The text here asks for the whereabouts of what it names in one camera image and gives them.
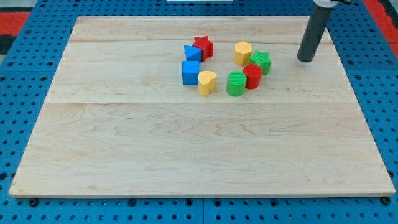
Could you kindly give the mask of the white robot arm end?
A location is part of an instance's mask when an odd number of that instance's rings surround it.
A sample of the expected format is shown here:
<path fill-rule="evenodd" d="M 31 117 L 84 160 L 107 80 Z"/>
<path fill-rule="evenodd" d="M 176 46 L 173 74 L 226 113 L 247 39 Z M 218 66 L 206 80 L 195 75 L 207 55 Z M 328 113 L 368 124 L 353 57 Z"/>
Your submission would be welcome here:
<path fill-rule="evenodd" d="M 317 6 L 324 7 L 324 8 L 333 8 L 339 2 L 342 4 L 350 5 L 353 0 L 313 0 Z"/>

